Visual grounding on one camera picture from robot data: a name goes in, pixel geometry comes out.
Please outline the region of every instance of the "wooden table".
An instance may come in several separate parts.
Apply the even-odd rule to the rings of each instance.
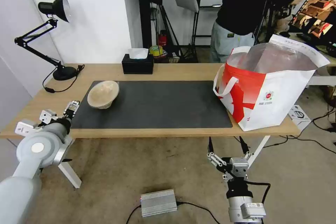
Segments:
[[[26,118],[38,122],[43,109],[51,109],[62,115],[68,102],[82,100],[93,81],[212,81],[218,64],[155,64],[152,75],[124,75],[121,64],[86,64],[73,86],[61,93],[47,93],[44,89],[0,133],[0,138],[21,139],[14,133],[18,121]],[[62,90],[72,80],[52,79],[46,85]],[[299,130],[289,117],[280,126],[244,132],[230,116],[232,128],[176,128],[176,129],[71,129],[73,138],[133,138],[133,137],[200,137],[200,136],[244,136],[244,135],[296,135]]]

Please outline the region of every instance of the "screen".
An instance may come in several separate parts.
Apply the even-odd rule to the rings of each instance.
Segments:
[[[327,43],[336,42],[336,0],[306,0],[291,25]]]

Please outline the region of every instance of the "beige bowl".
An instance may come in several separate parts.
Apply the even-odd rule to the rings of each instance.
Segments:
[[[99,82],[91,88],[87,95],[88,104],[95,109],[107,109],[118,96],[119,85],[117,82],[108,80]]]

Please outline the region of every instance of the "black desk lamp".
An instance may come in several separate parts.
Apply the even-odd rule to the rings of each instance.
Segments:
[[[71,66],[63,66],[61,61],[58,61],[56,59],[50,58],[47,55],[44,55],[40,53],[39,51],[35,50],[34,48],[31,48],[28,46],[28,43],[37,39],[38,37],[41,37],[43,34],[55,29],[57,27],[57,19],[54,18],[54,15],[58,16],[60,19],[70,22],[70,6],[68,0],[55,0],[53,3],[49,2],[40,2],[38,4],[38,9],[43,14],[46,14],[48,18],[50,18],[47,22],[44,24],[36,27],[35,29],[31,30],[30,32],[26,33],[25,35],[21,37],[17,37],[14,39],[15,44],[18,46],[23,47],[24,49],[30,51],[31,53],[36,54],[40,58],[48,61],[49,63],[53,64],[57,67],[57,69],[52,74],[55,80],[59,81],[65,81],[68,79],[71,79],[78,75],[78,71],[76,68],[73,68]],[[41,29],[42,27],[46,25],[51,25],[51,27],[39,34],[32,34],[33,32]]]

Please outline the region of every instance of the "gray pants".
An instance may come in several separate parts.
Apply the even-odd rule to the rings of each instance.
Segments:
[[[213,24],[211,32],[210,62],[225,63],[231,54],[233,48],[239,46],[253,46],[254,36],[249,33],[244,36],[233,34],[231,31],[224,29],[217,22]]]

